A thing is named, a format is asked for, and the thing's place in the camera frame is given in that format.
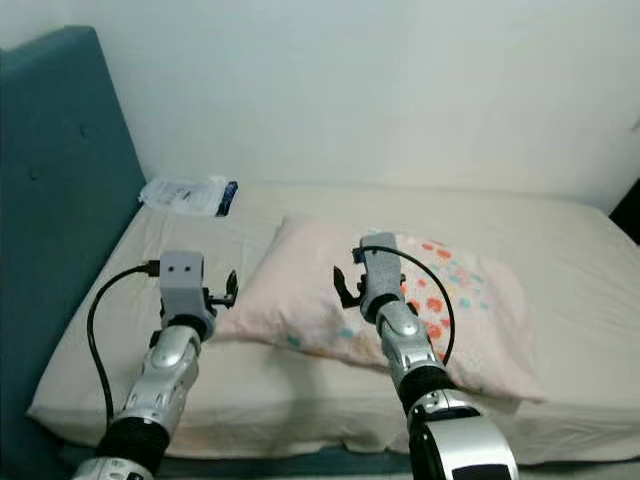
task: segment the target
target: white wall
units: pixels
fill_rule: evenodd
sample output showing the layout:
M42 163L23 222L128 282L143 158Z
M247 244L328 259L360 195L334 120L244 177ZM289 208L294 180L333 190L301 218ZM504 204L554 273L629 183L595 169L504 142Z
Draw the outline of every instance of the white wall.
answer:
M536 192L640 175L638 0L61 0L147 176Z
M0 48L13 48L66 23L66 0L0 0Z

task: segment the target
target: white bed sheet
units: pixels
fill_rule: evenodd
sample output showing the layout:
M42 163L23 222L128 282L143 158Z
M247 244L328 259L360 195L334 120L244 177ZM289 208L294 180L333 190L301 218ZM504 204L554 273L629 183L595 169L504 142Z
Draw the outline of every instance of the white bed sheet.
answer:
M263 184L241 185L225 219L143 207L71 321L29 414L66 440L96 444L104 401L84 330L96 286L168 248L202 251L207 286L220 291L233 268L242 285L285 214L430 235L510 265L531 304L546 401L480 401L518 462L640 455L640 251L598 210L507 194ZM144 276L118 284L100 305L96 338L116 407L158 310L155 280ZM209 342L168 453L274 457L340 443L407 451L386 375L255 343Z

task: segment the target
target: black cable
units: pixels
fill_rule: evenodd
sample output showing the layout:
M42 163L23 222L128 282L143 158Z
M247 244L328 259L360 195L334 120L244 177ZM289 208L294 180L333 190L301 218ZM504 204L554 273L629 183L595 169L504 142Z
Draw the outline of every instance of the black cable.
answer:
M442 282L440 281L440 279L435 275L435 273L433 273L429 268L427 268L426 265L420 262L420 260L413 258L408 253L404 253L400 250L396 250L395 248L384 247L381 245L366 245L364 247L357 248L356 251L359 251L359 252L371 251L373 253L375 253L376 251L380 251L380 252L392 253L394 255L404 258L405 260L410 261L411 263L413 263L414 265L422 269L422 271L424 271L427 275L429 275L431 279L436 283L436 285L440 289L440 293L442 293L442 296L444 297L444 302L447 304L447 311L449 312L449 322L450 322L450 328L451 328L451 331L449 334L449 344L447 345L447 351L445 352L444 357L442 358L442 363L446 365L449 362L449 358L451 357L451 351L453 350L453 343L456 338L456 322L455 322L455 319L453 318L453 307L451 306L451 300L449 300L449 295L447 295L447 291L445 290L444 285L442 285Z
M93 363L96 365L96 370L98 371L98 377L100 377L100 384L102 385L102 393L104 394L104 403L106 405L106 417L107 417L107 427L109 426L109 422L113 418L113 399L111 397L111 387L109 386L109 378L107 377L107 372L104 369L104 365L102 364L102 360L100 360L100 354L98 353L98 347L96 346L96 339L93 335L93 320L96 315L96 309L98 308L98 303L100 303L100 299L104 296L104 294L109 290L114 283L118 280L123 279L134 273L148 273L152 274L150 271L151 262L145 265L138 265L137 267L128 268L127 270L118 273L117 275L111 277L107 283L105 283L98 293L96 297L93 299L91 303L91 308L89 308L89 314L87 315L87 340L89 342L89 350L91 351L91 357L93 358Z

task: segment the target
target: bed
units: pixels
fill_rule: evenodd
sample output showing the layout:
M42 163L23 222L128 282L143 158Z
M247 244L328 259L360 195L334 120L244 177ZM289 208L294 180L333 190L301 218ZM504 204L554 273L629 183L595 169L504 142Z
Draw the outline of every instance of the bed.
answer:
M13 84L5 83L3 72L3 89L13 85L31 95L25 78L34 75L34 61L45 65L40 75L55 72L52 65L64 72L79 69L73 77L84 83L71 91L64 82L46 83L66 91L76 110L45 125L68 127L72 118L81 127L74 136L44 150L36 143L19 155L5 150L3 141L3 157L8 152L12 166L3 172L4 196L17 202L27 194L30 202L20 215L17 203L6 213L3 205L2 282L7 285L10 278L14 292L7 296L10 301L3 295L2 305L3 473L36 478L47 472L49 478L62 478L65 463L73 468L90 454L78 445L99 439L104 407L80 322L106 278L176 247L205 254L209 287L219 290L232 268L242 285L283 216L300 214L425 233L509 264L531 304L537 367L549 398L543 403L479 401L505 431L518 461L613 461L640 454L640 253L601 212L509 194L246 182L225 219L138 210L143 180L95 33L65 29L23 48L13 53L18 73L7 75ZM106 84L87 78L85 70L95 71L96 64L77 62L74 55L82 52L101 65ZM110 108L115 102L108 125L97 113L106 107L88 108L78 95L91 82L102 85ZM95 88L90 92L94 98ZM50 108L60 111L59 104ZM78 121L89 112L93 123ZM105 141L112 125L117 126L114 136ZM34 134L28 122L14 128L17 134ZM48 167L34 168L31 159L43 151ZM61 195L64 204L51 201ZM58 223L47 221L52 217ZM74 233L79 225L89 234L82 243ZM38 302L32 301L33 292ZM159 322L158 308L157 288L144 278L131 279L101 305L96 336L116 405L135 379ZM28 351L25 338L31 339ZM66 371L51 367L50 358ZM163 464L161 476L409 471L404 418L386 375L246 342L207 344L200 365L170 446L176 458ZM76 380L72 388L62 387L60 375ZM247 381L238 382L239 377ZM27 409L55 436L24 418ZM28 461L34 452L46 452L39 465ZM228 458L243 460L216 460Z

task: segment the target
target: cable connector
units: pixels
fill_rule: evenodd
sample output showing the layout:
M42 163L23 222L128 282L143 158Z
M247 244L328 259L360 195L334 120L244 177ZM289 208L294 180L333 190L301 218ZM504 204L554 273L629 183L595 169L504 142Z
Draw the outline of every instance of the cable connector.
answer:
M160 260L149 260L142 266L144 267L144 272L150 277L160 276Z

